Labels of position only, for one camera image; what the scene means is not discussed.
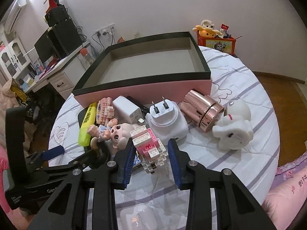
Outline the white plug adapter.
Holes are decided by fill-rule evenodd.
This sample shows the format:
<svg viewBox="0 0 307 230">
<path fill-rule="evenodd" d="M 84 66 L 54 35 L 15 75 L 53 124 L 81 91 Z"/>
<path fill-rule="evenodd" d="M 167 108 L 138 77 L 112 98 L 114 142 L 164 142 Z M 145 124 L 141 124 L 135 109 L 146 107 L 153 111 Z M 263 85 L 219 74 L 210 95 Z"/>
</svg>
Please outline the white plug adapter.
<svg viewBox="0 0 307 230">
<path fill-rule="evenodd" d="M 188 124 L 180 108 L 164 97 L 158 103 L 152 102 L 146 121 L 163 145 L 167 145 L 170 139 L 178 141 L 188 134 Z"/>
</svg>

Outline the yellow highlighter pen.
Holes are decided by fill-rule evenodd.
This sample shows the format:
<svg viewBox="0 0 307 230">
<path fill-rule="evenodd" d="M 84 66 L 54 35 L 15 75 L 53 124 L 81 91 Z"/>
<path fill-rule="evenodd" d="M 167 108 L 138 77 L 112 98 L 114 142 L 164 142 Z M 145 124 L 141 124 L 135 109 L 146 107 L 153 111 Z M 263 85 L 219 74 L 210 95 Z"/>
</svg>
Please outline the yellow highlighter pen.
<svg viewBox="0 0 307 230">
<path fill-rule="evenodd" d="M 82 147 L 87 147 L 90 144 L 91 136 L 87 133 L 90 125 L 96 121 L 97 102 L 90 104 L 83 109 L 78 115 L 78 123 L 80 126 L 78 133 L 78 144 Z"/>
</svg>

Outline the pink box with black rim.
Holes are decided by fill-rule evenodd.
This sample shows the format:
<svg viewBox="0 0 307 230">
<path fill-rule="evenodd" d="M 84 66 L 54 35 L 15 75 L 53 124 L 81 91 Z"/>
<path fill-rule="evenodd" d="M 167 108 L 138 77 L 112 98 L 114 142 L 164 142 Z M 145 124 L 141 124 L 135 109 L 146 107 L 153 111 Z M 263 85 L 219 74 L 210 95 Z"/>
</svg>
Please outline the pink box with black rim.
<svg viewBox="0 0 307 230">
<path fill-rule="evenodd" d="M 72 93 L 82 107 L 104 97 L 130 96 L 141 104 L 181 102 L 190 90 L 210 94 L 211 71 L 189 32 L 141 37 L 109 46 Z"/>
</svg>

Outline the white wall power strip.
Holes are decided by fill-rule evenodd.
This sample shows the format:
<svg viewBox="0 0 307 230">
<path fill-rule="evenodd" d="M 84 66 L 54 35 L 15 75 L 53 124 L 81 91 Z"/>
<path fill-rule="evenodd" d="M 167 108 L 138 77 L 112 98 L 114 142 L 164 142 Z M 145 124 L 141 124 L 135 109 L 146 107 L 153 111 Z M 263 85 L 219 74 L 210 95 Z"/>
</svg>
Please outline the white wall power strip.
<svg viewBox="0 0 307 230">
<path fill-rule="evenodd" d="M 98 32 L 99 32 L 101 35 L 106 35 L 106 34 L 110 34 L 110 33 L 113 34 L 113 33 L 115 32 L 115 24 L 112 23 L 112 24 L 110 24 L 110 25 L 108 25 L 108 26 L 105 26 L 105 27 L 99 29 L 99 30 L 96 30 L 96 31 L 95 31 L 95 34 L 97 34 Z"/>
</svg>

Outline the rose gold metal cylinder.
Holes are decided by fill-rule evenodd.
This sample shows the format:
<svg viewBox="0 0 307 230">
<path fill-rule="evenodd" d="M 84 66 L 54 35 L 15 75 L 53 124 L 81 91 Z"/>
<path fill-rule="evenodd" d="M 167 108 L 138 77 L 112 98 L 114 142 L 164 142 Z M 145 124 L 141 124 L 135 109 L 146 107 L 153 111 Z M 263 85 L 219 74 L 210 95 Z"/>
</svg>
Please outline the rose gold metal cylinder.
<svg viewBox="0 0 307 230">
<path fill-rule="evenodd" d="M 224 112 L 216 100 L 194 89 L 185 95 L 180 109 L 204 132 L 210 131 Z"/>
</svg>

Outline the black computer monitor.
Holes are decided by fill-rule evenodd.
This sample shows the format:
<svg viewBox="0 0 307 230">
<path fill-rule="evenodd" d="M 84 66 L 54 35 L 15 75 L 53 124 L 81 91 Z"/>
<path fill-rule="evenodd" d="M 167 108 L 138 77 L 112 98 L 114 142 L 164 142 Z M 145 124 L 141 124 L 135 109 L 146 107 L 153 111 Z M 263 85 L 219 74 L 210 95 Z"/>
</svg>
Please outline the black computer monitor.
<svg viewBox="0 0 307 230">
<path fill-rule="evenodd" d="M 37 40 L 37 42 L 34 44 L 34 47 L 42 63 L 56 55 L 53 43 L 48 35 L 47 30 Z"/>
</svg>

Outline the pink brick block toy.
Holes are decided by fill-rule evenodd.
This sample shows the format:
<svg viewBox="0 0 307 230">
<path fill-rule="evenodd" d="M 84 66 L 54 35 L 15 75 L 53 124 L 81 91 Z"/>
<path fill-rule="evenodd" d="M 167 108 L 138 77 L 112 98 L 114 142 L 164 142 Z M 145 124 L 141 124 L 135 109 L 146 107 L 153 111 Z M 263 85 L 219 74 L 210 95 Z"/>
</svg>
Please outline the pink brick block toy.
<svg viewBox="0 0 307 230">
<path fill-rule="evenodd" d="M 107 126 L 108 122 L 114 118 L 115 109 L 111 97 L 102 98 L 97 104 L 96 123 Z"/>
</svg>

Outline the white desk with drawers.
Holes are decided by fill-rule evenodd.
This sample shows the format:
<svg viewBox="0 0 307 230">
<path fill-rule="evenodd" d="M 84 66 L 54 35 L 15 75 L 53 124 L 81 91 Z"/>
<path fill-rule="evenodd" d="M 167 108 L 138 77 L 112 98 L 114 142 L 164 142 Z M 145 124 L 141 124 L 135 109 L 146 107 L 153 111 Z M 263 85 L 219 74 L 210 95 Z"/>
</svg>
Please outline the white desk with drawers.
<svg viewBox="0 0 307 230">
<path fill-rule="evenodd" d="M 30 85 L 25 93 L 27 94 L 30 91 L 37 92 L 50 84 L 66 100 L 80 78 L 90 67 L 90 64 L 80 54 L 81 49 L 88 47 L 89 44 L 87 40 L 70 55 L 61 59 L 46 74 L 39 75 L 38 79 Z"/>
</svg>

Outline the pink white block figure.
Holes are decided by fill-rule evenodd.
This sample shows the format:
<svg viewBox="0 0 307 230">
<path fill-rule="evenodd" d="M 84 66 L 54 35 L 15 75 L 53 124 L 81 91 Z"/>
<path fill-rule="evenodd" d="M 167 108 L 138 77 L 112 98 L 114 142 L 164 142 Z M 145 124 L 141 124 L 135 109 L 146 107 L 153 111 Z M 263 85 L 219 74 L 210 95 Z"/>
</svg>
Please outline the pink white block figure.
<svg viewBox="0 0 307 230">
<path fill-rule="evenodd" d="M 151 128 L 140 126 L 132 130 L 130 135 L 145 172 L 154 174 L 166 168 L 168 152 Z"/>
</svg>

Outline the yellow plush toy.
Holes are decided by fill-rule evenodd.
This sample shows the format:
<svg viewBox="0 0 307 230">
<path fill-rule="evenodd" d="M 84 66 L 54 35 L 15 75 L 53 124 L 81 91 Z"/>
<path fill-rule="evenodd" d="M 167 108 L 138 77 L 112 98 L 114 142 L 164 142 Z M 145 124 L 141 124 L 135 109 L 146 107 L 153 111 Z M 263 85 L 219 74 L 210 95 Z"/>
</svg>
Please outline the yellow plush toy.
<svg viewBox="0 0 307 230">
<path fill-rule="evenodd" d="M 215 38 L 216 36 L 223 37 L 223 34 L 220 31 L 212 28 L 203 28 L 200 25 L 196 25 L 192 30 L 194 32 L 197 32 L 201 37 L 207 37 L 207 38 Z"/>
</svg>

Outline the pink jacket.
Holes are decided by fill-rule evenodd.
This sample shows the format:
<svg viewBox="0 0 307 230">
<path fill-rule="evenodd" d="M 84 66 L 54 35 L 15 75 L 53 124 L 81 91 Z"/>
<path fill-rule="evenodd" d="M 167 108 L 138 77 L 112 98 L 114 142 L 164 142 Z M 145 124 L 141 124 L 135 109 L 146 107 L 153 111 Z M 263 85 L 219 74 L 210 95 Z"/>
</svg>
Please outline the pink jacket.
<svg viewBox="0 0 307 230">
<path fill-rule="evenodd" d="M 1 111 L 0 111 L 0 135 L 1 135 L 1 147 L 6 149 L 6 137 L 5 137 L 5 115 L 6 115 L 6 110 L 8 108 L 17 108 L 19 107 L 19 103 L 16 99 L 16 93 L 11 90 L 11 86 L 15 83 L 15 80 L 11 78 L 8 80 L 3 86 L 1 86 L 1 100 L 0 100 L 0 106 L 1 106 Z"/>
</svg>

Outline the white air conditioner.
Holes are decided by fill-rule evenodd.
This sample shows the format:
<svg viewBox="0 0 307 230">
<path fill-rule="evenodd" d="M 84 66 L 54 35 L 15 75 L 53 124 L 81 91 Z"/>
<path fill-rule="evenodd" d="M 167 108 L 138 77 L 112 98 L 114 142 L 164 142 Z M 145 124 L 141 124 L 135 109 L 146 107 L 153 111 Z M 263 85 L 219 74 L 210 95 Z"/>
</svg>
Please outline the white air conditioner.
<svg viewBox="0 0 307 230">
<path fill-rule="evenodd" d="M 16 0 L 9 11 L 9 14 L 7 16 L 6 22 L 4 24 L 4 30 L 6 34 L 10 34 L 14 28 L 15 22 L 18 19 L 18 16 L 26 7 L 27 5 L 27 0 Z"/>
</svg>

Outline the pink baby doll figurine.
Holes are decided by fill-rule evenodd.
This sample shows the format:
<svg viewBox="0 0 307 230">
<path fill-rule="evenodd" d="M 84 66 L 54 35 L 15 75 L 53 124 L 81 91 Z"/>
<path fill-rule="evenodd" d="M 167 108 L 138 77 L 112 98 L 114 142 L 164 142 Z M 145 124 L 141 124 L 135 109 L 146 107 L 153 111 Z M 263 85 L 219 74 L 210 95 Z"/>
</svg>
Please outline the pink baby doll figurine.
<svg viewBox="0 0 307 230">
<path fill-rule="evenodd" d="M 106 126 L 90 125 L 87 133 L 92 136 L 91 147 L 94 142 L 111 141 L 113 149 L 124 150 L 131 137 L 130 132 L 134 130 L 134 125 L 128 123 L 119 124 L 116 118 L 111 119 Z"/>
</svg>

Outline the blue gold lighter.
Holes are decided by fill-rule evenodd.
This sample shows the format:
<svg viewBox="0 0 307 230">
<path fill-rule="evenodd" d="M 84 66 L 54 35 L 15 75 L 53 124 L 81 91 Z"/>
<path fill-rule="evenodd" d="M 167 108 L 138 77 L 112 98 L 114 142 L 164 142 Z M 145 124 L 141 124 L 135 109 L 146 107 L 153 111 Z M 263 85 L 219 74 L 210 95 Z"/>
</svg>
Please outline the blue gold lighter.
<svg viewBox="0 0 307 230">
<path fill-rule="evenodd" d="M 142 168 L 142 160 L 140 159 L 140 156 L 138 153 L 135 154 L 134 162 L 133 162 L 133 170 L 137 170 L 139 168 Z"/>
</svg>

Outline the white plush monkey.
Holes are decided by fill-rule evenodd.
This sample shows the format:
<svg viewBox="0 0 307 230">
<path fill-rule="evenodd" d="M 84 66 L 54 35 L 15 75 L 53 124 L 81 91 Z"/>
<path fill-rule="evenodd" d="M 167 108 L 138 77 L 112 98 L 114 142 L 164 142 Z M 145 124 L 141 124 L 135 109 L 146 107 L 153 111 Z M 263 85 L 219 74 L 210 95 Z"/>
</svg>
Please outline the white plush monkey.
<svg viewBox="0 0 307 230">
<path fill-rule="evenodd" d="M 203 29 L 205 29 L 205 28 L 215 29 L 213 22 L 210 21 L 210 20 L 206 20 L 206 19 L 201 22 L 201 27 Z"/>
</svg>

